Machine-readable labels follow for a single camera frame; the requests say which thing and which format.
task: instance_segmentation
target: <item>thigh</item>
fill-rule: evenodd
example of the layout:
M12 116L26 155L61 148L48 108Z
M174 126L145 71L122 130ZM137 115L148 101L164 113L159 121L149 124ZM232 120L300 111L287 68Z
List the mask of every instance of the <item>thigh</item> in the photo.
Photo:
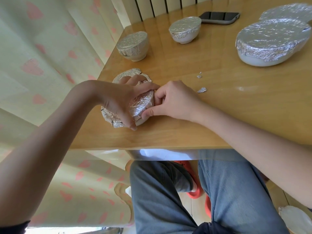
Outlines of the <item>thigh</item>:
M177 163L134 161L130 169L137 233L192 233L197 225L183 207L177 188L190 189L190 177Z
M212 221L236 233L289 233L255 168L233 149L202 150L200 181Z

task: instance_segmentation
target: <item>black screen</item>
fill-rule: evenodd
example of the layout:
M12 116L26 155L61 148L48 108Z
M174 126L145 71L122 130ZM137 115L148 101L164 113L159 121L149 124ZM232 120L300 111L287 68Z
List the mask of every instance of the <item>black screen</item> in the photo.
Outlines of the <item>black screen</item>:
M230 21L237 16L237 12L214 12L214 11L207 11L203 13L199 18L201 19L211 19L211 20L225 20Z

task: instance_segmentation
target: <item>red shoe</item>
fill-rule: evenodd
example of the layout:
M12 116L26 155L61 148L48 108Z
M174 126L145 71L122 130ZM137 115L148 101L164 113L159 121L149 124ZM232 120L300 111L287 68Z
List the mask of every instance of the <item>red shoe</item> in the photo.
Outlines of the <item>red shoe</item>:
M207 194L206 194L206 200L205 200L205 211L206 211L206 214L211 218L211 202Z
M191 175L191 177L193 178L193 180L195 181L196 185L197 185L197 190L194 192L187 192L188 196L191 199L197 199L201 196L201 194L203 193L203 189L200 185L200 182L198 181L197 177L195 176L195 173L191 167L191 164L189 161L174 161L180 165L182 165Z

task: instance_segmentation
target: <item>table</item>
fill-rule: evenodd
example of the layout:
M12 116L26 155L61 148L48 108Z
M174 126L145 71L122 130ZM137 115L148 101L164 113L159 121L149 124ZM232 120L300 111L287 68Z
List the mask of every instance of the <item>table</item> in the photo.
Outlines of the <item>table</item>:
M119 73L139 68L156 84L182 80L205 102L252 125L292 141L312 144L312 42L286 62L272 67L243 63L235 48L238 32L257 22L269 8L312 0L212 0L147 19L125 28L127 34L145 31L150 48L145 59L131 62L115 48L99 76L112 81ZM241 12L228 26L202 24L199 35L182 45L171 38L168 28L174 21L199 16L205 11ZM196 76L202 72L202 78ZM150 118L138 130L115 129L95 107L81 127L71 149L211 149L230 148L212 131L166 116Z

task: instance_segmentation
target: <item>jeans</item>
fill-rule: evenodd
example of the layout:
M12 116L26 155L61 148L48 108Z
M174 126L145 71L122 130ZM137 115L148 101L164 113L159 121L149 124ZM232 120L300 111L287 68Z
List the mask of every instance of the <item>jeans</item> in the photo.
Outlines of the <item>jeans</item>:
M212 221L235 233L289 233L252 164L233 149L201 154L210 158L198 161L198 175L211 200ZM137 233L192 233L197 228L178 195L193 188L181 165L134 161L130 182Z

